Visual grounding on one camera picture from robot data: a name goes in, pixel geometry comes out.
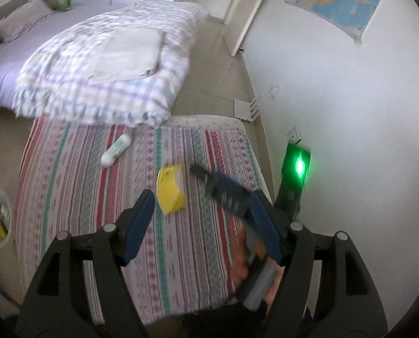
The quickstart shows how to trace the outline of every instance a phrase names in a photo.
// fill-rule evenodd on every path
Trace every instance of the blue gripper pad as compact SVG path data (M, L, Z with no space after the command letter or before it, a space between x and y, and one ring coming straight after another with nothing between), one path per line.
M256 229L260 239L263 241L267 254L278 264L283 259L283 254L280 251L280 236L275 229L271 219L267 215L267 211L263 206L258 195L252 193L250 198L250 211L255 220Z
M143 204L131 222L130 228L125 236L125 245L127 250L123 256L123 261L128 264L133 260L137 253L139 253L140 245L142 244L143 237L147 232L148 225L153 216L155 207L155 196L153 192L149 192Z

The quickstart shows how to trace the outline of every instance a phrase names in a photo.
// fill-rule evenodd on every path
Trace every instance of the green light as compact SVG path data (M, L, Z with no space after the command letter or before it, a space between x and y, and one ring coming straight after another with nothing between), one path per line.
M296 161L296 172L299 178L301 178L305 174L305 163L302 160L302 156L299 156L299 158Z

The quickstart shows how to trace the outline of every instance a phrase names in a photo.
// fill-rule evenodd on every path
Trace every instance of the yellow object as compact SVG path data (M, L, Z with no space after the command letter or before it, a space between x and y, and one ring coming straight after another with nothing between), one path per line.
M0 239L4 240L7 236L7 231L5 230L3 224L0 221Z
M186 206L183 192L183 169L181 164L162 168L156 180L156 196L164 214L178 211Z

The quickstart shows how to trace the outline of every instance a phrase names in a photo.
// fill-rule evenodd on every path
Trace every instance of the wall outlet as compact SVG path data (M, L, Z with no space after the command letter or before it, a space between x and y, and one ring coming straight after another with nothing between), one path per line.
M270 87L269 96L271 97L271 99L275 100L277 96L280 95L280 92L281 92L281 87L277 85L273 85Z
M299 127L295 126L292 130L288 132L288 143L297 144L302 140L300 135Z

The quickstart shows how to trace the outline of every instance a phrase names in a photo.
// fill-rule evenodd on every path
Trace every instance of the plaid comforter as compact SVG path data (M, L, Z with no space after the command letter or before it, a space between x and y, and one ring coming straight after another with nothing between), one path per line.
M12 109L25 117L47 114L88 124L159 124L170 117L205 17L205 9L195 3L147 0L76 24L27 60L17 79ZM165 32L158 70L139 80L91 83L86 71L93 53L117 26Z

